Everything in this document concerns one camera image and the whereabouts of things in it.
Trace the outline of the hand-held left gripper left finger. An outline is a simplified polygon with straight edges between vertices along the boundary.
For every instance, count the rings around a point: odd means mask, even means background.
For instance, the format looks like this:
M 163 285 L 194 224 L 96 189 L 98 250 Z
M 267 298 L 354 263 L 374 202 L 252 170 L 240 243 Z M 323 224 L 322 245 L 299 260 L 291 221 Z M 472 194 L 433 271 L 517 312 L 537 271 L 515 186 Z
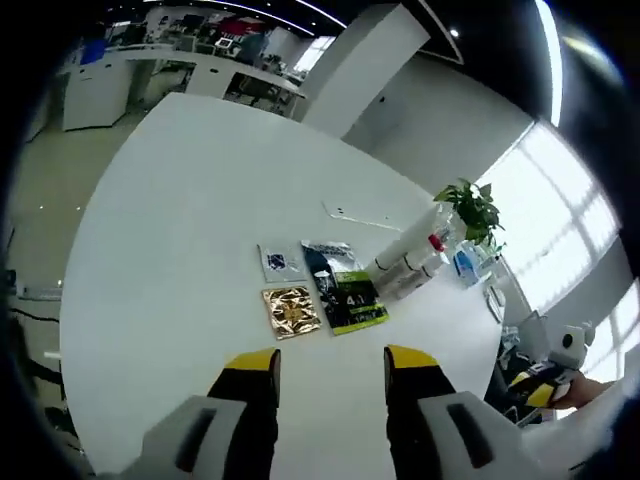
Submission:
M 229 361 L 143 436 L 140 455 L 99 479 L 268 479 L 278 439 L 281 350 Z

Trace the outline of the person's right hand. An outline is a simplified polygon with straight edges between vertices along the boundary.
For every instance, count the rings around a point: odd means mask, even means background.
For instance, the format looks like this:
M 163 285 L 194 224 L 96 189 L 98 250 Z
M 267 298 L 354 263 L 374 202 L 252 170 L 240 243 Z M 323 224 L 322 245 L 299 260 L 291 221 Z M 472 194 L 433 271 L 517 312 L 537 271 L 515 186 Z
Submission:
M 551 403 L 551 408 L 556 410 L 580 409 L 614 384 L 615 381 L 600 382 L 579 373 L 574 377 L 566 394 Z

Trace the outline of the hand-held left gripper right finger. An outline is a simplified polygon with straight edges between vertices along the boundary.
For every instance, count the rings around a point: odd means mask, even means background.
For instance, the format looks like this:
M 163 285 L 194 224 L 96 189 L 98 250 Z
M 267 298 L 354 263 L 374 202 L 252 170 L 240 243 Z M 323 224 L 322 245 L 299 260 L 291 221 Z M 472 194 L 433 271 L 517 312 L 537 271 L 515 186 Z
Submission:
M 384 347 L 386 434 L 398 479 L 543 479 L 522 432 L 455 390 L 431 355 Z

